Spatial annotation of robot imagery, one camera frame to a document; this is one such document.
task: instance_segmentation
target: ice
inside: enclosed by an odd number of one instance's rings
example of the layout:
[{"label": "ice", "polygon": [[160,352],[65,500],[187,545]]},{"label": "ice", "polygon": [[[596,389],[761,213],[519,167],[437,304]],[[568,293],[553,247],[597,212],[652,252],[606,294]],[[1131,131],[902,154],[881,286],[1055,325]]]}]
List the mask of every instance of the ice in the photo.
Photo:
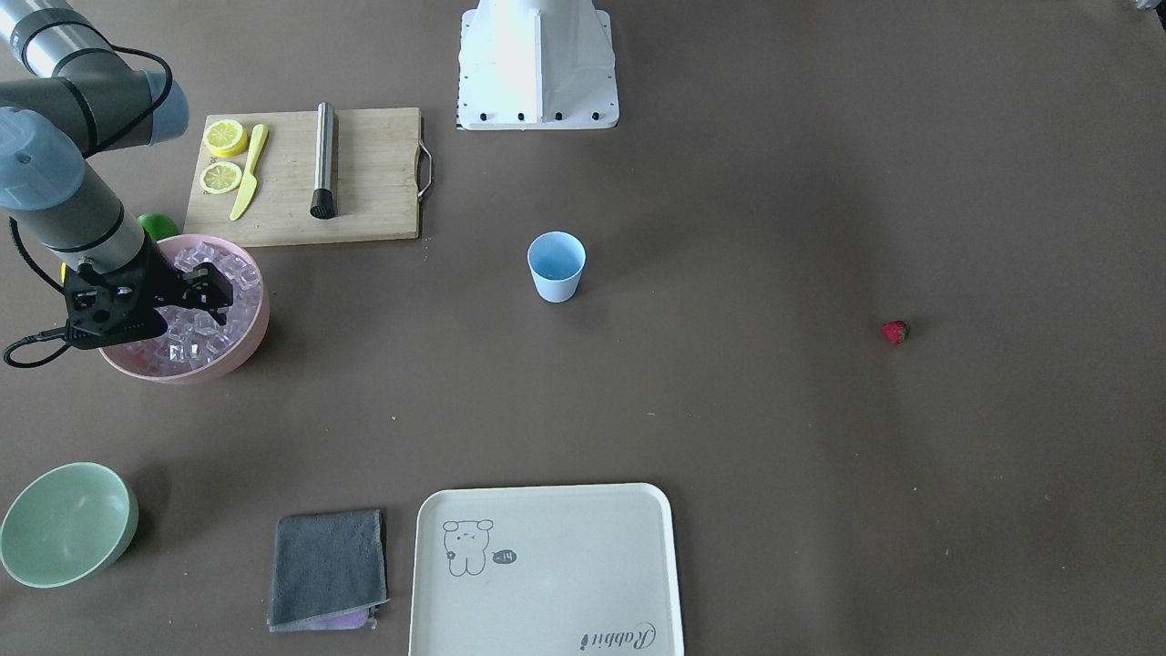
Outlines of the ice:
[{"label": "ice", "polygon": [[206,242],[180,251],[174,258],[174,266],[190,270],[204,261],[213,262],[234,288],[234,303],[227,309],[226,324],[219,325],[201,309],[159,308],[167,322],[166,334],[117,347],[142,365],[142,374],[177,376],[202,369],[231,351],[255,318],[262,298],[259,270],[243,258]]}]

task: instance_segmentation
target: tray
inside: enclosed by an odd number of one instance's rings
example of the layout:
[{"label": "tray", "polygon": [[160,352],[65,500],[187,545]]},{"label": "tray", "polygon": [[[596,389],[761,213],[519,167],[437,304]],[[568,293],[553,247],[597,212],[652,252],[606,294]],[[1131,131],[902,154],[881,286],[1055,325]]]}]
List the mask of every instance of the tray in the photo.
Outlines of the tray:
[{"label": "tray", "polygon": [[683,651],[659,488],[444,491],[421,506],[410,656]]},{"label": "tray", "polygon": [[[409,239],[420,234],[423,191],[417,189],[417,167],[424,151],[421,110],[336,112],[338,214],[326,220],[308,212],[316,186],[316,112],[212,114],[206,117],[206,125],[224,118],[238,120],[248,132],[259,122],[271,128],[255,169],[259,189],[246,213],[230,220],[236,193],[211,195],[198,183],[202,170],[219,160],[199,141],[183,232],[215,234],[240,246]],[[247,154],[224,158],[241,168]]]}]

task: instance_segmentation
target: cloth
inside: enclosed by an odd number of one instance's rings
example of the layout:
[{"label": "cloth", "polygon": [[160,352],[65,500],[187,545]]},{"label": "cloth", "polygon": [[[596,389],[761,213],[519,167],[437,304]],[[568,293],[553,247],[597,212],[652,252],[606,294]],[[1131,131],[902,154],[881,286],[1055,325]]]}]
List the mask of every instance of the cloth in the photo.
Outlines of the cloth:
[{"label": "cloth", "polygon": [[275,527],[267,627],[354,629],[388,601],[380,510],[293,515]]}]

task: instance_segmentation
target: yellow knife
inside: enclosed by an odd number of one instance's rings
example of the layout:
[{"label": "yellow knife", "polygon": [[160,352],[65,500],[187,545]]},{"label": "yellow knife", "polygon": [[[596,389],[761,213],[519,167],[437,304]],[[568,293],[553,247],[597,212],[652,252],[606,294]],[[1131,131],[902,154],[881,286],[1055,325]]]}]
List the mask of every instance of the yellow knife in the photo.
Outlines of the yellow knife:
[{"label": "yellow knife", "polygon": [[264,143],[267,142],[267,126],[259,124],[251,128],[251,144],[247,146],[247,163],[243,167],[243,182],[239,183],[239,195],[234,197],[234,206],[231,207],[231,220],[239,220],[243,212],[247,211],[247,205],[255,197],[255,189],[259,188],[259,179],[255,178],[255,164],[259,163],[259,154],[264,151]]}]

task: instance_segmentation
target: wooden cutting board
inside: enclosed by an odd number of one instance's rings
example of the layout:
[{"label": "wooden cutting board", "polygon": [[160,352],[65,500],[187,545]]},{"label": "wooden cutting board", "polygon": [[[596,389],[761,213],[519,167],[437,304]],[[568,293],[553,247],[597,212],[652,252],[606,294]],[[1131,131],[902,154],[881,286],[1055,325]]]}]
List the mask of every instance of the wooden cutting board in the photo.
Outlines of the wooden cutting board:
[{"label": "wooden cutting board", "polygon": [[[201,174],[219,157],[201,143],[183,232],[215,234],[240,246],[413,239],[420,233],[421,110],[336,112],[337,216],[326,220],[308,211],[316,188],[316,112],[215,114],[205,125],[224,118],[238,120],[248,133],[260,122],[269,128],[255,168],[259,189],[246,213],[230,220],[236,191],[203,191]],[[247,154],[223,158],[243,168]]]}]

